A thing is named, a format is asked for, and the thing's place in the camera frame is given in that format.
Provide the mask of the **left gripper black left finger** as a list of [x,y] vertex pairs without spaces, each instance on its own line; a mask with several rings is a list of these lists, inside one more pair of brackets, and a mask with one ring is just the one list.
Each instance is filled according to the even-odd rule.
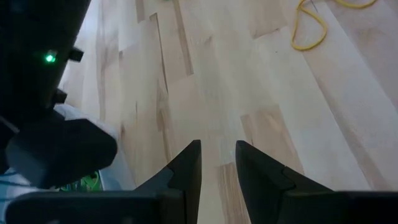
[[134,190],[145,200],[133,224],[197,224],[201,177],[201,141],[194,140]]

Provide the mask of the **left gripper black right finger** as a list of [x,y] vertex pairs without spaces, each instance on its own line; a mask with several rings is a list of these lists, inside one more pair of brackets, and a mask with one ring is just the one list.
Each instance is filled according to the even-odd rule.
[[331,189],[246,141],[236,142],[236,168],[252,224],[333,223]]

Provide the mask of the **green rubber band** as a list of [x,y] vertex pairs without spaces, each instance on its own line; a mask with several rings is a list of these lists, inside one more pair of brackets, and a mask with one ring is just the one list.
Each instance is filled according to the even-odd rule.
[[60,187],[58,190],[62,192],[96,192],[102,191],[103,187],[100,174],[98,171],[95,171],[90,175],[82,177],[80,180]]

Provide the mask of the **yellow rubber band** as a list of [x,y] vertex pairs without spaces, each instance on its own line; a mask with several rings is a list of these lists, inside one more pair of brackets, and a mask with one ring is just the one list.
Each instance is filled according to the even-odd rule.
[[[328,32],[328,28],[327,28],[326,22],[321,17],[319,17],[317,14],[315,14],[314,12],[304,8],[303,4],[304,4],[305,1],[306,0],[300,0],[300,2],[298,3],[298,5],[297,5],[297,7],[295,9],[294,26],[293,26],[293,29],[292,29],[292,36],[291,36],[291,40],[290,40],[290,44],[291,44],[292,48],[295,49],[295,50],[301,51],[301,52],[312,50],[315,47],[319,46],[324,41],[324,39],[325,39],[325,37],[327,35],[327,32]],[[320,38],[316,42],[314,42],[314,43],[312,43],[310,45],[306,45],[306,46],[297,45],[295,43],[295,37],[296,37],[297,29],[298,29],[298,26],[299,26],[299,12],[300,11],[302,11],[305,14],[307,14],[308,16],[312,17],[315,21],[318,22],[318,24],[321,25],[321,27],[323,29]]]
[[364,9],[367,8],[369,6],[372,6],[377,0],[370,0],[369,2],[363,3],[363,4],[356,4],[356,3],[351,3],[351,2],[346,2],[344,0],[334,0],[336,3],[344,6],[344,7],[348,7],[348,8],[352,8],[352,9]]

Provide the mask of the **clear plastic bin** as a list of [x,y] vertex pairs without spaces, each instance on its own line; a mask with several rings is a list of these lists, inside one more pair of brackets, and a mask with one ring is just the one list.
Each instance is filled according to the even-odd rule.
[[[114,127],[93,116],[84,114],[79,109],[70,105],[57,105],[55,111],[67,120],[88,119],[113,138],[119,138],[119,133]],[[132,173],[124,157],[122,146],[118,146],[118,153],[113,163],[109,167],[101,169],[99,175],[103,190],[132,190],[136,188]],[[11,199],[34,191],[38,191],[38,188],[31,187],[30,182],[14,169],[8,168],[6,171],[0,172],[0,224],[4,224],[6,207]]]

